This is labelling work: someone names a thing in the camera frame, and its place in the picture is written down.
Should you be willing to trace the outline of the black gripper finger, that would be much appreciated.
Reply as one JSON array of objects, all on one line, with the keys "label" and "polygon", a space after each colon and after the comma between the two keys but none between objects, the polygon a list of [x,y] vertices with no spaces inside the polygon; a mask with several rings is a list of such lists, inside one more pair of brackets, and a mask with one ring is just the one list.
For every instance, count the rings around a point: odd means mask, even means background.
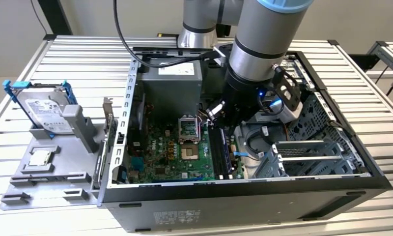
[{"label": "black gripper finger", "polygon": [[247,119],[250,119],[250,114],[231,114],[229,128],[235,128]]},{"label": "black gripper finger", "polygon": [[215,125],[222,127],[225,123],[225,116],[226,116],[226,105],[223,100],[217,100],[210,104],[206,108],[206,114],[210,122]]}]

